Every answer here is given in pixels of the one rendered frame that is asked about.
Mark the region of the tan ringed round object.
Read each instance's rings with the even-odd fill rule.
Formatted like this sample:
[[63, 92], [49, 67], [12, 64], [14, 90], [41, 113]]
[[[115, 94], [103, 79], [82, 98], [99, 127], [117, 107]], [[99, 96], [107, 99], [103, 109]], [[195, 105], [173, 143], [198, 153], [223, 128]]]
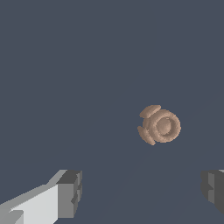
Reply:
[[146, 107], [139, 116], [143, 118], [143, 125], [137, 127], [138, 133], [150, 145], [171, 142], [181, 131], [177, 116], [167, 109], [161, 109], [160, 105]]

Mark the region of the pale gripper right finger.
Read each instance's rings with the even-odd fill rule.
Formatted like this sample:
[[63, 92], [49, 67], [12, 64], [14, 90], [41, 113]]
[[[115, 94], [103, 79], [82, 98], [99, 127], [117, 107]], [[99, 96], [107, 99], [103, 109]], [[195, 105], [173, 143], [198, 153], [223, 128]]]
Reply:
[[224, 214], [224, 170], [202, 171], [200, 178], [203, 196]]

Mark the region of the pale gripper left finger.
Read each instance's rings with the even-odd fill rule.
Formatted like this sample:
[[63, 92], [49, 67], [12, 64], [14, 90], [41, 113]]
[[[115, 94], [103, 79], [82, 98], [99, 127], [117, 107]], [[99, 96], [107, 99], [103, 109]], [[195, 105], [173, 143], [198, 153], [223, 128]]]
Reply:
[[0, 224], [55, 224], [73, 218], [82, 195], [82, 171], [59, 170], [45, 185], [0, 205]]

